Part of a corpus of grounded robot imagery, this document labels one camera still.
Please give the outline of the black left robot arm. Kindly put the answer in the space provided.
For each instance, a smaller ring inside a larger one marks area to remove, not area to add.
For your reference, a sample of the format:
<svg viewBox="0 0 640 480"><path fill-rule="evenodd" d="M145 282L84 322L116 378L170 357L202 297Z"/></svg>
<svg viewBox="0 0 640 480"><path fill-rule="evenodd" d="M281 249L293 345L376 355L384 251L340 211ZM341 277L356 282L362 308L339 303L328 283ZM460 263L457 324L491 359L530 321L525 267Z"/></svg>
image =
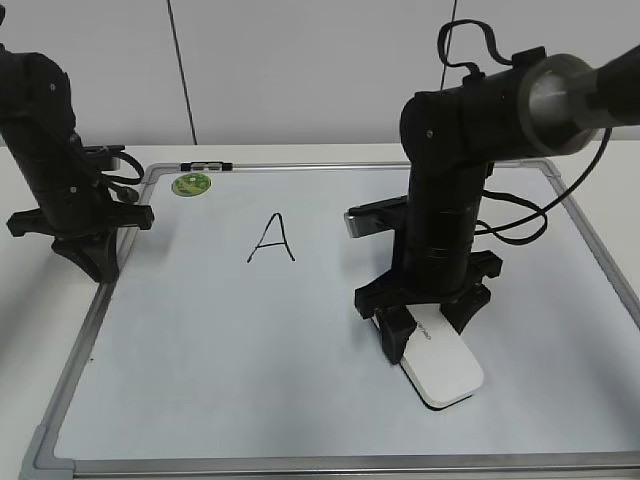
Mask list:
<svg viewBox="0 0 640 480"><path fill-rule="evenodd" d="M115 281L119 230L154 221L135 189L144 169L122 145L83 145L69 77L47 56L2 50L1 137L38 204L11 215L11 235L49 235L94 281Z"/></svg>

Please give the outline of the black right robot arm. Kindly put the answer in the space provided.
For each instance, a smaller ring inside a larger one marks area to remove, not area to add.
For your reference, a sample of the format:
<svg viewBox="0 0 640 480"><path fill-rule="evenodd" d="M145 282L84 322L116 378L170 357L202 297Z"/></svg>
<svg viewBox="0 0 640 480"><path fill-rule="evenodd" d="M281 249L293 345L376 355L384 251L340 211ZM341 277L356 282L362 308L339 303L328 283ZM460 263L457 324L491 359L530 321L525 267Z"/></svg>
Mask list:
<svg viewBox="0 0 640 480"><path fill-rule="evenodd" d="M472 245L496 163L570 155L598 130L639 121L637 49L600 68L539 47L513 55L494 75L468 70L461 86L418 92L402 110L407 194L346 214L355 238L394 234L390 269L355 292L357 311L376 320L392 363L416 329L411 306L435 304L461 331L489 302L484 279L497 277L502 262Z"/></svg>

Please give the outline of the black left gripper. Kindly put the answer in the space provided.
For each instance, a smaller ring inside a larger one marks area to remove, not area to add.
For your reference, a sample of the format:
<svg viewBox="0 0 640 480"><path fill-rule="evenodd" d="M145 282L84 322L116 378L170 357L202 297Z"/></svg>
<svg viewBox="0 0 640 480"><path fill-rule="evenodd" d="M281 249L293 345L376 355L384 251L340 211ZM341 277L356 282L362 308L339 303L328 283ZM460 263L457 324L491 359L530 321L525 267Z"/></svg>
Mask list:
<svg viewBox="0 0 640 480"><path fill-rule="evenodd" d="M38 233L56 237L52 250L74 263L96 283L111 283L119 276L117 230L149 230L153 211L111 199L83 201L38 198L39 207L15 212L6 225L14 237Z"/></svg>

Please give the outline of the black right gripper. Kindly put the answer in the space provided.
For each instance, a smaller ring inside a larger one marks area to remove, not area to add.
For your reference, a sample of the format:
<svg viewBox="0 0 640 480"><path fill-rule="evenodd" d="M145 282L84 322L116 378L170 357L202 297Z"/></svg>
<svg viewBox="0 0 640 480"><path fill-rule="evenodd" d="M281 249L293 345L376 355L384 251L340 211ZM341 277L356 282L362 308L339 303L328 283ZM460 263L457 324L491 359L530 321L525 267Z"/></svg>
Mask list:
<svg viewBox="0 0 640 480"><path fill-rule="evenodd" d="M383 353L391 364L398 364L416 329L416 321L404 305L440 304L442 315L461 334L491 300L483 279L498 277L502 265L503 260L489 250L472 252L460 285L445 289L441 288L443 282L424 286L400 268L392 268L357 288L354 305L364 319L374 314Z"/></svg>

